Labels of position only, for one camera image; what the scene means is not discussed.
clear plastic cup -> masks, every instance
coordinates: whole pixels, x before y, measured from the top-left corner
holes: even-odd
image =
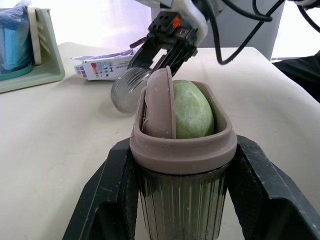
[[[150,69],[132,67],[122,73],[111,89],[114,106],[122,113],[135,113],[141,90],[147,85]]]
[[[227,192],[227,165],[193,175],[139,167],[140,197],[151,240],[217,240]]]

black cloth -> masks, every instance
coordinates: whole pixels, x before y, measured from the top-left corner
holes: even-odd
[[[303,87],[320,103],[320,55],[273,63],[281,72]]]

blue container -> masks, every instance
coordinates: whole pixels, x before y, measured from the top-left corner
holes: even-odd
[[[27,7],[18,4],[14,8],[0,11],[0,75],[25,69],[32,61]]]

soap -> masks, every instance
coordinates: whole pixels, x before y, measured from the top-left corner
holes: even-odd
[[[173,81],[177,139],[201,138],[214,134],[214,115],[204,94],[187,80]]]

soap box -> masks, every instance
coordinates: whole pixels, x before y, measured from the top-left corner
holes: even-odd
[[[115,81],[125,70],[130,60],[138,49],[102,55],[102,56],[78,56],[71,59],[81,61],[80,65],[74,67],[76,74],[89,81],[104,80]]]

